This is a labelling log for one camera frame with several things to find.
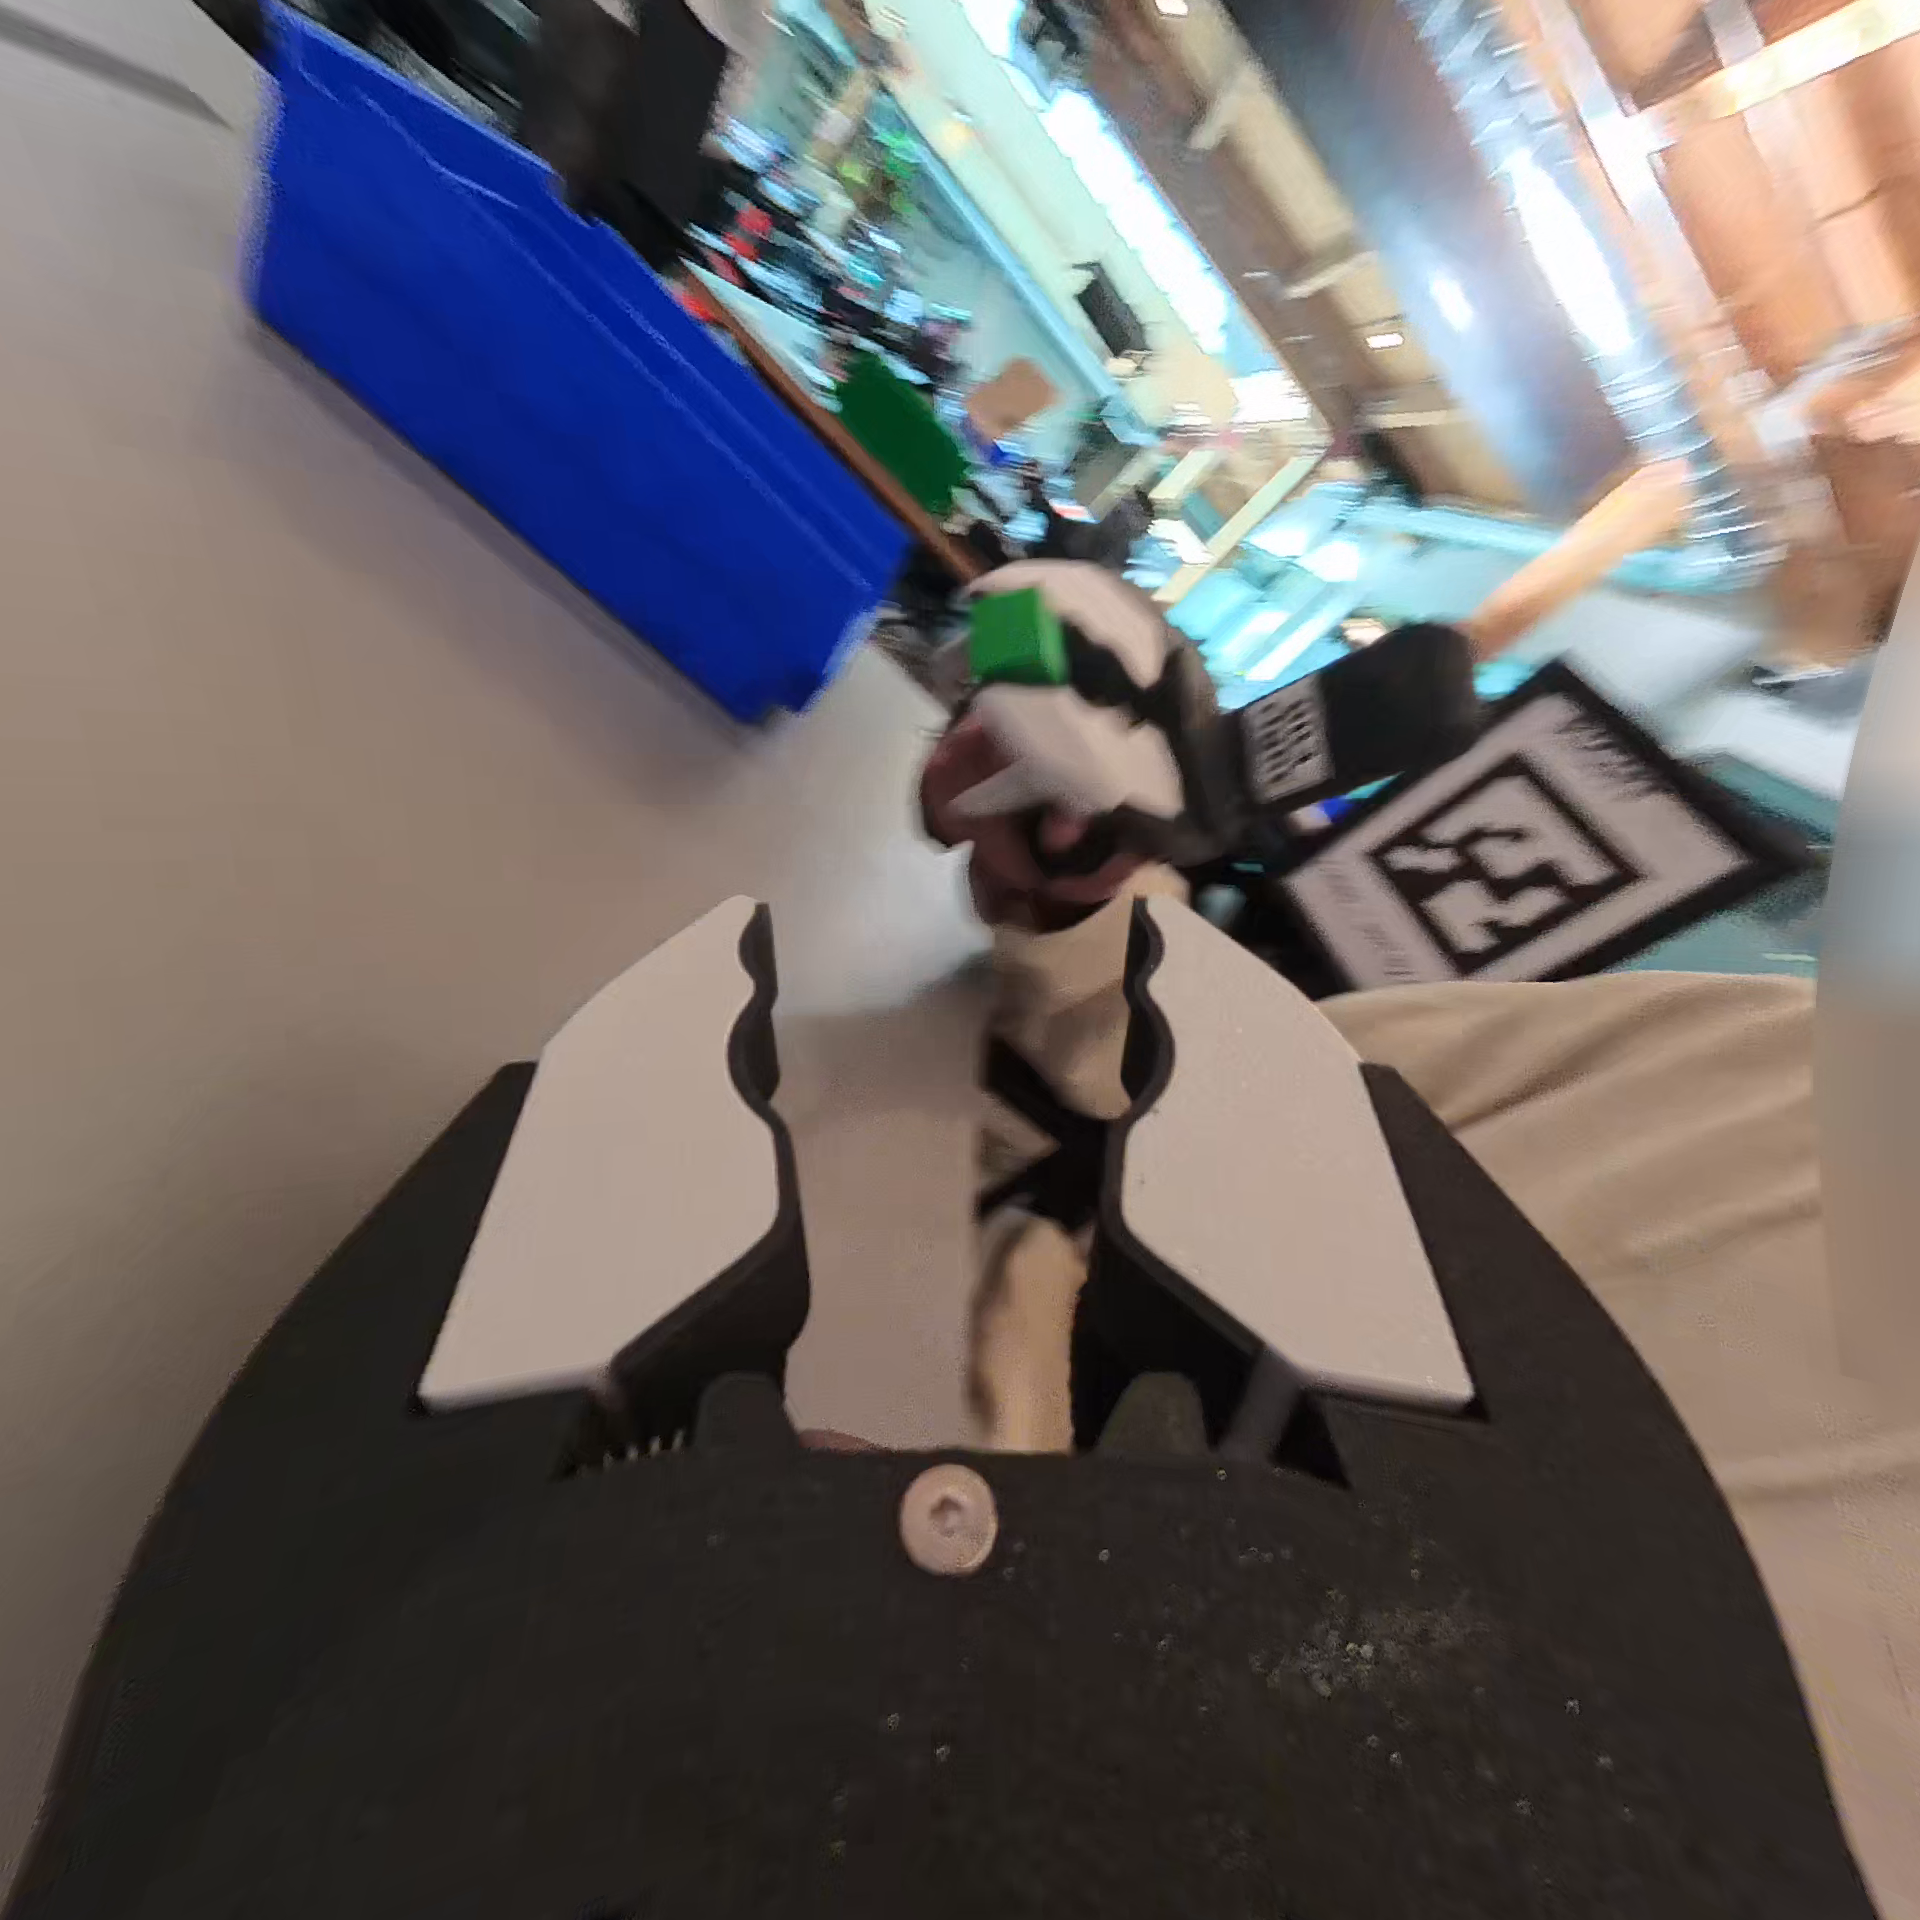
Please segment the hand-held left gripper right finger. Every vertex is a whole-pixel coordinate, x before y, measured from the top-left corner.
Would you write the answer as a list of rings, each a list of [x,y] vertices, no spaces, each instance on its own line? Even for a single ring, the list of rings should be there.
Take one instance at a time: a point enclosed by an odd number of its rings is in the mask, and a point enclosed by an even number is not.
[[[1225,1456],[1279,1456],[1321,1402],[1471,1416],[1473,1369],[1356,1048],[1184,904],[1133,904],[1127,933],[1127,1107],[1074,1317],[1093,1427],[1151,1377],[1192,1390]]]

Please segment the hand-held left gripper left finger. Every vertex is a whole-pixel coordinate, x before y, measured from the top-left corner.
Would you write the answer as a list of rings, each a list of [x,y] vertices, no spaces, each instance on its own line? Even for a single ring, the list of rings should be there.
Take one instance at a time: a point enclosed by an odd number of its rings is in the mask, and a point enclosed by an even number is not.
[[[418,1378],[433,1412],[580,1395],[628,1450],[784,1381],[809,1317],[777,1114],[773,913],[722,900],[544,1045]]]

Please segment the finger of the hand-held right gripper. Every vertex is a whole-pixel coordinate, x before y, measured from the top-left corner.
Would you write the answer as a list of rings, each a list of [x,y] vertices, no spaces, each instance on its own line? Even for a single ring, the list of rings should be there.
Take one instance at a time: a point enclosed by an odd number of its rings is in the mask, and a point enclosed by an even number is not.
[[[1090,561],[1018,561],[976,580],[976,611],[1031,593],[1061,633],[1048,665],[976,667],[976,681],[1065,686],[1087,700],[1146,700],[1169,672],[1171,629],[1154,601]]]
[[[1169,737],[1071,688],[986,688],[968,720],[992,766],[952,798],[968,824],[1007,820],[1031,848],[1193,848]]]

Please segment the green wooden cube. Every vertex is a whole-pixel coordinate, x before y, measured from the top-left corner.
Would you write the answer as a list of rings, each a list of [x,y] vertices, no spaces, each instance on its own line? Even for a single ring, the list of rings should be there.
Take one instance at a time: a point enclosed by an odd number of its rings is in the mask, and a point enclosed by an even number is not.
[[[1072,681],[1065,625],[1037,588],[969,600],[968,677],[978,688],[1064,688]]]

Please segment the blue plastic bin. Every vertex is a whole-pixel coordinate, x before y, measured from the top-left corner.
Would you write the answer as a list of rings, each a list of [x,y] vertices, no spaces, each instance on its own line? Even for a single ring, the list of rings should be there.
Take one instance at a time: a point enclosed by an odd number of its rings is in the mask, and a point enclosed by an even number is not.
[[[743,724],[874,630],[908,533],[505,134],[267,4],[259,323]]]

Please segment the person's right forearm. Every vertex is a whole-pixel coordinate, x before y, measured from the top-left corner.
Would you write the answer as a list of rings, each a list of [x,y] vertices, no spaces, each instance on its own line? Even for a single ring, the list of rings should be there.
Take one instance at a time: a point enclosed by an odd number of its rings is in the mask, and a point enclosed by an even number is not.
[[[1129,1107],[1122,1054],[1132,920],[1133,899],[1122,893],[1065,928],[1003,923],[992,936],[992,1035],[1071,1114],[1090,1121],[1116,1121]]]

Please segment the brown cardboard box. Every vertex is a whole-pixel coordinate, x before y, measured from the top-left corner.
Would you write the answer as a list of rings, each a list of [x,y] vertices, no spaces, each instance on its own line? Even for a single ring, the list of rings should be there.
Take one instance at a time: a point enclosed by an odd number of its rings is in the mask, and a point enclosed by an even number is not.
[[[1040,364],[1015,357],[968,390],[965,419],[980,441],[999,444],[1042,416],[1059,398]]]

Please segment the green table cover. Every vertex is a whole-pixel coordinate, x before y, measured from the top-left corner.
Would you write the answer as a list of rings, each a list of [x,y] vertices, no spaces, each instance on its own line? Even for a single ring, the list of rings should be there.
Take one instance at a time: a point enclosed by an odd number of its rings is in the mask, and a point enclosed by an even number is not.
[[[840,422],[881,469],[938,521],[969,483],[969,453],[939,419],[924,386],[871,350],[853,353],[833,389]]]

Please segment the wooden edged table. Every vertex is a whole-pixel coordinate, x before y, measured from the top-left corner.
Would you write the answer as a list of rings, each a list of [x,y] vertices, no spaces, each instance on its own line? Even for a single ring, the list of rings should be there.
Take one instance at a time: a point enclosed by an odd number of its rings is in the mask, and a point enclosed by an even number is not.
[[[736,357],[755,370],[756,380],[906,529],[912,546],[925,554],[949,582],[969,588],[992,570],[968,541],[952,536],[945,521],[929,514],[899,478],[845,433],[836,414],[812,398],[781,354],[722,299],[730,288],[724,282],[704,270],[679,268],[679,284],[688,312],[700,312],[704,324],[717,330],[732,344]]]

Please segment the person's cream sweater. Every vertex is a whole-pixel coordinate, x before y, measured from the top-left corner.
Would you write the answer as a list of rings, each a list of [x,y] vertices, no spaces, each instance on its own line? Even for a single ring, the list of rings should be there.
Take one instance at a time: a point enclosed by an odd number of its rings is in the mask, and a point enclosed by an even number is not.
[[[1855,1373],[1803,981],[1363,993],[1364,1066],[1475,1378],[1457,1421],[1311,1403],[1225,1456],[1193,1392],[1093,1427],[1074,1296],[976,1332],[1007,1482],[1065,1521],[1023,1762],[1072,1820],[1116,1684],[1119,1832],[1059,1915],[1916,1915],[1916,1363]]]

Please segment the black office chair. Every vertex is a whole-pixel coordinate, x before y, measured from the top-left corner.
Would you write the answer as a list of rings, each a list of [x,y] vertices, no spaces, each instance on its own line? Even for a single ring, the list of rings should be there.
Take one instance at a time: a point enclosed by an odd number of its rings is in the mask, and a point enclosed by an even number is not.
[[[687,2],[541,2],[521,64],[519,145],[563,201],[669,270],[704,203],[704,145],[730,48]]]

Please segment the wooden post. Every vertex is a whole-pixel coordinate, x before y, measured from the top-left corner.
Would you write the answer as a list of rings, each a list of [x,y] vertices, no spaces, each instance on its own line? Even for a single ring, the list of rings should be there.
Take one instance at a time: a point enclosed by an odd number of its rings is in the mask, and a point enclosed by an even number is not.
[[[1690,501],[1692,466],[1685,459],[1632,470],[1458,622],[1473,658],[1487,662],[1507,653],[1623,561],[1667,541],[1685,524]]]

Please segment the silver ventilation duct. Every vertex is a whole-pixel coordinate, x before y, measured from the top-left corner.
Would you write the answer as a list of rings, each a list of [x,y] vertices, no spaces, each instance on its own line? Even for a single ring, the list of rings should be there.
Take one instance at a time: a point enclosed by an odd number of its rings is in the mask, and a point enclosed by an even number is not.
[[[1591,350],[1482,154],[1418,14],[1396,2],[1229,4],[1232,21],[1378,253],[1404,318],[1544,517],[1627,464]]]

